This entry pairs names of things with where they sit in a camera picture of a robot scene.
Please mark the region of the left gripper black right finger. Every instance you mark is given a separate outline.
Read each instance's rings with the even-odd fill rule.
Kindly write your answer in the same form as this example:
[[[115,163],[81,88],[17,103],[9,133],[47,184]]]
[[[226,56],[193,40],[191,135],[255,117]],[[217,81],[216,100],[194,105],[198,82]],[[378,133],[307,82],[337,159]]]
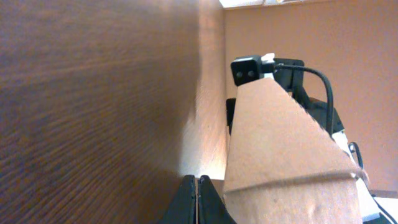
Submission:
[[[207,175],[198,180],[197,196],[199,224],[236,224]]]

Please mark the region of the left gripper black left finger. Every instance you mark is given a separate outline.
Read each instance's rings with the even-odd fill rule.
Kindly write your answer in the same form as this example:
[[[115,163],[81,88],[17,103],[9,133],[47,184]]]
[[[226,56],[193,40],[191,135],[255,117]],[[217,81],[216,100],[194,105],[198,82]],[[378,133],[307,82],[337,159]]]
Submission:
[[[180,187],[158,224],[196,223],[195,176],[183,177]]]

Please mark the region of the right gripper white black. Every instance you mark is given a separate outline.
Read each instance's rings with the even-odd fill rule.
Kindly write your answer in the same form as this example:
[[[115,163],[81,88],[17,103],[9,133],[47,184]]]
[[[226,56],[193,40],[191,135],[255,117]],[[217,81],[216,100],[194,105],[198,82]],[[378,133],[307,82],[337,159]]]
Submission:
[[[291,93],[292,98],[303,107],[328,134],[335,134],[345,130],[338,112],[335,109],[333,90],[326,75],[318,70],[306,67],[305,63],[299,59],[276,58],[273,53],[265,54],[261,57],[274,59],[276,65],[273,79],[287,93]],[[326,91],[326,101],[309,97],[303,87],[304,75],[306,73],[315,75],[323,82]]]

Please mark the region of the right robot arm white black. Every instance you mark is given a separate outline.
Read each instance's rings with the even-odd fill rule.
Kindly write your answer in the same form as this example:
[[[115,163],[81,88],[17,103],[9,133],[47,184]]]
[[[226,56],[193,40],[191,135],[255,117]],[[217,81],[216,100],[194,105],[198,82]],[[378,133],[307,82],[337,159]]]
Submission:
[[[368,190],[368,175],[333,107],[303,89],[300,60],[249,55],[231,63],[235,98],[223,199],[238,223],[393,222]]]

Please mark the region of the brown cardboard box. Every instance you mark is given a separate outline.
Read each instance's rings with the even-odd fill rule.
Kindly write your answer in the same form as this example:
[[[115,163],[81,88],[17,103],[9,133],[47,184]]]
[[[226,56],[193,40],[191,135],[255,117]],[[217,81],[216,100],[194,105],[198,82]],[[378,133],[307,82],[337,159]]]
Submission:
[[[364,172],[270,78],[238,88],[223,197],[238,223],[361,223]]]

